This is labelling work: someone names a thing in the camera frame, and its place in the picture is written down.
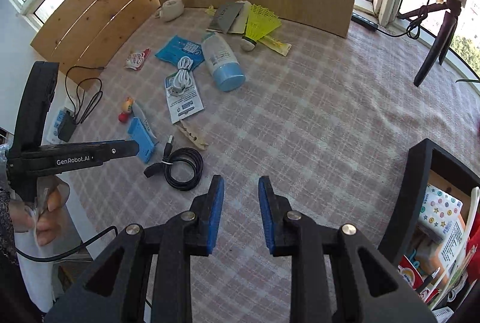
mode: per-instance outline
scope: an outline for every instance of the qr code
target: qr code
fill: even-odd
[[[191,42],[187,42],[187,44],[183,47],[182,50],[188,53],[195,53],[197,49],[198,49],[198,45],[193,44]]]

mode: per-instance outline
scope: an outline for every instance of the sleeve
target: sleeve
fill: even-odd
[[[18,266],[15,253],[14,226],[11,223],[8,203],[10,193],[0,188],[0,254]]]

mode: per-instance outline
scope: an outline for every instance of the white tape roll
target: white tape roll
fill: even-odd
[[[170,22],[182,15],[184,5],[182,0],[167,0],[158,10],[157,16],[163,22]]]

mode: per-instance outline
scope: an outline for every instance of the yellow shuttlecock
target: yellow shuttlecock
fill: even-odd
[[[240,46],[245,51],[252,50],[260,38],[271,33],[281,24],[277,15],[268,8],[253,4],[248,13],[247,29]]]

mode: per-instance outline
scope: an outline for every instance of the silver screw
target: silver screw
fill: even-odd
[[[186,212],[183,212],[181,215],[180,215],[181,219],[183,221],[192,221],[194,218],[195,218],[195,213],[193,212],[190,212],[189,210],[187,210]]]
[[[342,226],[342,232],[345,234],[345,235],[354,235],[357,233],[357,229],[355,228],[354,225],[352,224],[344,224]]]
[[[127,225],[126,231],[129,235],[136,235],[138,232],[140,232],[140,225],[138,224]]]
[[[298,212],[297,210],[290,210],[286,213],[286,216],[290,219],[290,220],[300,220],[302,217],[302,214],[300,212]]]

